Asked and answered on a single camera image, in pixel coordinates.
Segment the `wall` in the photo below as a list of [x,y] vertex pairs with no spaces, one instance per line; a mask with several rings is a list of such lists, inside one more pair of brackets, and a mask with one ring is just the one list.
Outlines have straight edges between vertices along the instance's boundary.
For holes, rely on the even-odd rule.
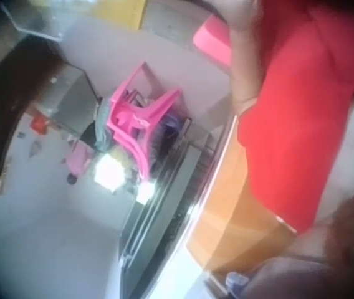
[[183,89],[191,117],[202,115],[229,91],[228,75],[206,58],[149,32],[128,31],[86,17],[65,33],[61,47],[68,61],[84,69],[104,96],[144,61],[163,87]]
[[0,297],[102,299],[115,234],[61,211],[0,241]]

